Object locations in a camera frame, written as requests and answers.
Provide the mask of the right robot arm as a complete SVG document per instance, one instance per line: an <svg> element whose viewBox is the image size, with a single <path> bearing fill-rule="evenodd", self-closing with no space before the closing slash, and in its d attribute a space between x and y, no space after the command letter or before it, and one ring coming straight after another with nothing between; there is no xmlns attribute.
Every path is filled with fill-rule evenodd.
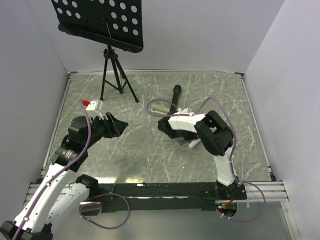
<svg viewBox="0 0 320 240"><path fill-rule="evenodd" d="M238 177L232 161L235 134L220 115L211 110L196 114L178 111L158 121L158 130L171 139L200 140L213 155L217 171L217 190L223 199L230 199L237 188Z"/></svg>

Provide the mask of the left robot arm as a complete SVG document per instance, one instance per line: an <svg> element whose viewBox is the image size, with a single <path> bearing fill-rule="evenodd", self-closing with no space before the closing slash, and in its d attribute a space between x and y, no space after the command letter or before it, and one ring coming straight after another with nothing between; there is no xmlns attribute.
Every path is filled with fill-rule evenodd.
<svg viewBox="0 0 320 240"><path fill-rule="evenodd" d="M64 219L82 201L93 201L99 195L98 180L83 174L59 198L65 185L88 157L88 149L101 138L121 136L128 125L109 112L103 117L84 115L74 118L40 186L20 214L13 221L2 224L1 234L7 240L53 239Z"/></svg>

